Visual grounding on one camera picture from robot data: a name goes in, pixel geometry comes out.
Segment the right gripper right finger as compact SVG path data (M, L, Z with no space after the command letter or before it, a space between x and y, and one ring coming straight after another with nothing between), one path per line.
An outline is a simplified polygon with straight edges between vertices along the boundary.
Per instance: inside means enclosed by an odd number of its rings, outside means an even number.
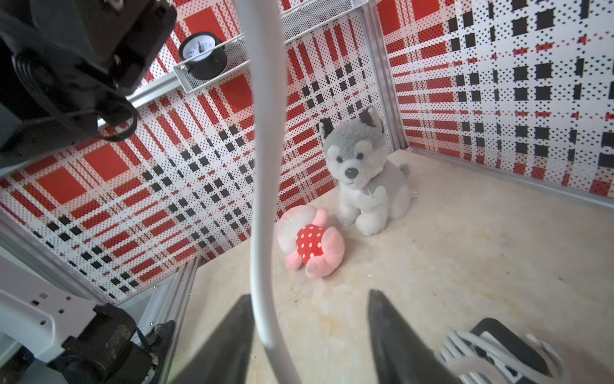
M367 316L380 383L458 383L386 295L369 291Z

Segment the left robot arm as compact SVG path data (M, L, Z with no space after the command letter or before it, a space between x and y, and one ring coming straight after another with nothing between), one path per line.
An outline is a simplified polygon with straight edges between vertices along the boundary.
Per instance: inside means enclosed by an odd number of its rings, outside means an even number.
M129 101L177 18L165 1L4 1L1 164L88 139L122 142ZM69 383L156 383L174 321L142 334L133 318L1 263L1 332Z

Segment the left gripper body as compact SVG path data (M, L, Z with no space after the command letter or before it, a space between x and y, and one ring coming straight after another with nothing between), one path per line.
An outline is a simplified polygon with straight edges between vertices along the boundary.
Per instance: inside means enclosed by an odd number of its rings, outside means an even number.
M167 1L2 2L2 167L132 136L128 98L176 20Z

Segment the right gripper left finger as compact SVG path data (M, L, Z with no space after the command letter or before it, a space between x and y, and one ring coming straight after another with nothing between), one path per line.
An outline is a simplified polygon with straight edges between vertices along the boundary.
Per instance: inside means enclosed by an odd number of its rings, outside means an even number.
M243 294L172 383L245 383L254 340L251 296Z

